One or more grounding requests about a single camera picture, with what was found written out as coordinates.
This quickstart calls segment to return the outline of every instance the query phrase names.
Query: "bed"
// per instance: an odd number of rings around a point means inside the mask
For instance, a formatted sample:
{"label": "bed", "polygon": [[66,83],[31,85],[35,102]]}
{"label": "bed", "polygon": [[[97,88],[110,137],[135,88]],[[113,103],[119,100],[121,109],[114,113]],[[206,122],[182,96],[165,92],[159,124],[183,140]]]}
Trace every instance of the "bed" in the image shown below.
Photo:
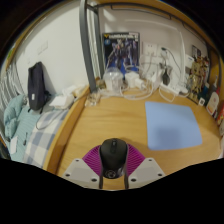
{"label": "bed", "polygon": [[[23,94],[16,96],[5,109],[5,137],[8,140],[5,143],[11,160],[42,168],[51,142],[69,109],[60,110],[49,106],[54,99],[52,97],[44,106],[42,114],[40,111],[28,112],[29,106],[24,105],[24,99]],[[17,138],[16,152],[12,153],[14,138]]]}
{"label": "bed", "polygon": [[[33,165],[55,174],[89,92],[89,86],[85,87],[73,105],[65,110],[49,106],[52,98],[44,106],[41,115],[39,111],[28,112],[29,106],[20,102],[21,111],[17,118],[17,128],[11,136],[11,138],[18,136],[16,153],[10,155],[12,161]],[[17,98],[23,97],[20,94],[13,99],[16,101]],[[15,107],[13,103],[9,103],[6,110],[10,105]],[[10,142],[5,143],[10,152]]]}

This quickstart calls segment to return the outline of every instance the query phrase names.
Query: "figurine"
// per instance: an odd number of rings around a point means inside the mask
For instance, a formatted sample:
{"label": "figurine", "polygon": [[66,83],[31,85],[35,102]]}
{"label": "figurine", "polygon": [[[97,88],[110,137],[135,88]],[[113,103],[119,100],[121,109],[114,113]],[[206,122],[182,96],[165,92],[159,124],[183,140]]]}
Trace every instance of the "figurine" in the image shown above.
{"label": "figurine", "polygon": [[198,103],[198,93],[201,92],[201,86],[203,81],[203,72],[201,70],[202,58],[199,56],[195,61],[192,63],[191,67],[191,74],[188,78],[188,89],[189,89],[189,96],[191,100],[195,103]]}

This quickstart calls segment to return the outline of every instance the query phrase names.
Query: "anime poster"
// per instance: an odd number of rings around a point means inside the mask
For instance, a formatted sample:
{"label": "anime poster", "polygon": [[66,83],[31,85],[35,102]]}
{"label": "anime poster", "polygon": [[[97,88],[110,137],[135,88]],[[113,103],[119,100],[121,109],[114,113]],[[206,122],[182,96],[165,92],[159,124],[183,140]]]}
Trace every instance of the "anime poster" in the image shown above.
{"label": "anime poster", "polygon": [[102,38],[106,69],[117,67],[123,75],[129,71],[138,71],[139,33],[103,33]]}

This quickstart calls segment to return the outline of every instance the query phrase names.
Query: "bottle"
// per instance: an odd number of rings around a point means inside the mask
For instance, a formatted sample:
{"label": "bottle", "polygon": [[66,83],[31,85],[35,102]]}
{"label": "bottle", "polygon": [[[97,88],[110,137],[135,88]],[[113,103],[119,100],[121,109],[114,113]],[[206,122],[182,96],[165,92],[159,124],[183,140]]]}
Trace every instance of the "bottle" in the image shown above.
{"label": "bottle", "polygon": [[203,95],[206,96],[207,92],[208,92],[208,89],[209,89],[209,83],[206,82],[205,86],[204,86],[204,89],[203,89]]}
{"label": "bottle", "polygon": [[213,92],[215,92],[217,90],[217,80],[218,80],[218,76],[215,76],[215,82],[213,83],[213,85],[211,86],[211,90],[210,90],[210,96],[212,95]]}
{"label": "bottle", "polygon": [[213,92],[206,106],[206,109],[210,115],[214,114],[218,104],[219,104],[219,95],[216,92]]}

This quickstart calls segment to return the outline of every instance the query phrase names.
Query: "blue mat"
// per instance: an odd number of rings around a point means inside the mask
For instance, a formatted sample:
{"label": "blue mat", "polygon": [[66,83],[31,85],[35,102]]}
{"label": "blue mat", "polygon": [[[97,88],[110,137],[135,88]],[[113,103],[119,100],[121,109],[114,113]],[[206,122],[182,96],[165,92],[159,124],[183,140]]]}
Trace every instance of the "blue mat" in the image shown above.
{"label": "blue mat", "polygon": [[150,150],[182,149],[202,144],[190,107],[146,102],[145,109]]}

